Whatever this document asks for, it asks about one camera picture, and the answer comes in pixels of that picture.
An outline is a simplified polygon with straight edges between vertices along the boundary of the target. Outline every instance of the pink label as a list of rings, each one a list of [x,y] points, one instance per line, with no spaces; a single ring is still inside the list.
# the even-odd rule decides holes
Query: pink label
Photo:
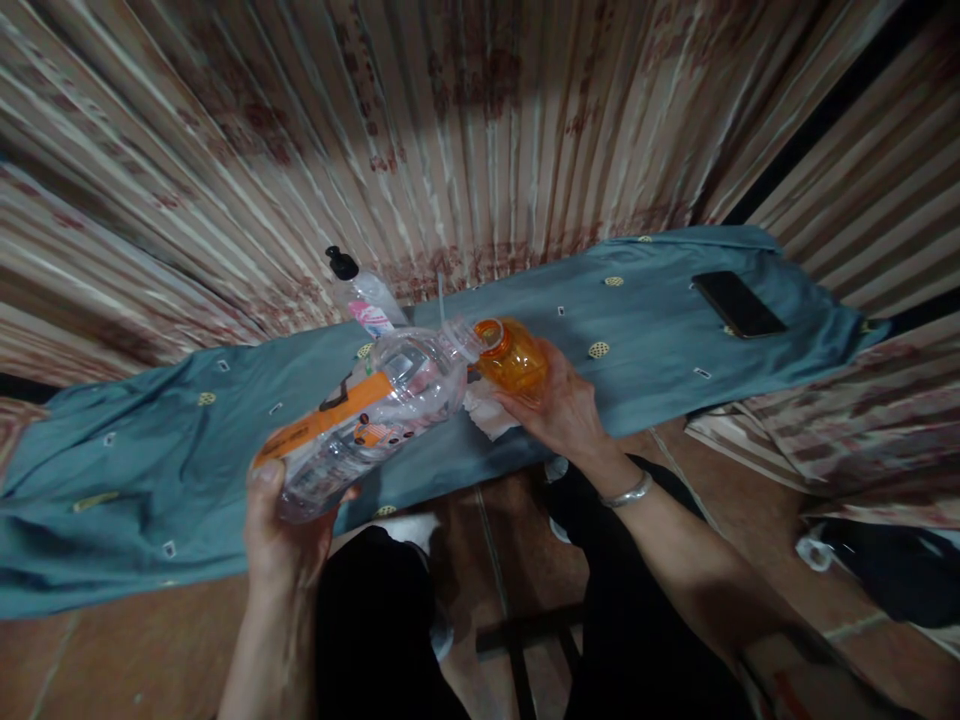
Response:
[[[357,322],[363,326],[363,329],[370,333],[374,338],[378,338],[384,333],[393,330],[393,323],[387,319],[383,310],[376,305],[355,300],[347,305],[350,313],[357,319]]]

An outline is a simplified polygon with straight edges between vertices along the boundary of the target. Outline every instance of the bottle cap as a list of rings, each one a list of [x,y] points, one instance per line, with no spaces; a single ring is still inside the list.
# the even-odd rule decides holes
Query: bottle cap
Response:
[[[480,357],[501,355],[510,344],[510,331],[496,318],[481,320],[474,325],[473,331],[483,342],[484,350],[480,353]]]
[[[340,280],[353,280],[360,272],[356,261],[340,252],[340,248],[336,245],[327,248],[327,257],[330,258],[330,269]]]
[[[440,332],[452,348],[467,362],[475,363],[485,349],[483,341],[473,330],[473,323],[457,315],[440,326]]]

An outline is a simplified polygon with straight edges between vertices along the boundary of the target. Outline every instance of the fingernail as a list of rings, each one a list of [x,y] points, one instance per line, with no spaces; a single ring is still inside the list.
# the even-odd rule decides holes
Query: fingernail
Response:
[[[279,460],[267,460],[263,467],[257,470],[256,479],[265,485],[270,485],[277,480],[280,472],[283,470],[283,463]]]

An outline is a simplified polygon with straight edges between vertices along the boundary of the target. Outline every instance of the teal cloth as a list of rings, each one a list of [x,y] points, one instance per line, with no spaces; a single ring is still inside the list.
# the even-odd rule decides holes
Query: teal cloth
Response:
[[[885,322],[863,332],[858,312],[836,304],[758,228],[694,227],[651,240],[607,240],[458,293],[446,313],[512,315],[551,339],[596,385],[604,424],[618,436],[817,380],[887,332]],[[756,340],[724,333],[690,284],[716,270],[738,273],[788,331]],[[610,276],[623,285],[605,285]],[[437,303],[417,306],[413,318],[438,327]],[[259,347],[204,350],[173,367],[58,394],[50,417],[24,434],[0,500],[0,617],[242,572],[251,458],[271,432],[315,408],[368,341],[346,323]],[[593,360],[587,351],[598,341],[610,352]],[[215,402],[200,404],[201,393]],[[491,443],[461,412],[369,475],[337,530],[381,506],[407,507],[547,455],[520,429]],[[119,495],[75,511],[78,501],[111,492]]]

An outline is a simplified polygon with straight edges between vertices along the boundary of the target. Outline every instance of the silver bracelet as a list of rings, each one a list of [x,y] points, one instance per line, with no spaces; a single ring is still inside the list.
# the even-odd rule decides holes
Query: silver bracelet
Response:
[[[600,502],[608,508],[623,507],[624,505],[636,502],[646,495],[651,485],[653,485],[653,476],[644,470],[643,479],[637,483],[633,490],[627,490],[623,495],[617,495],[612,498],[600,498]]]

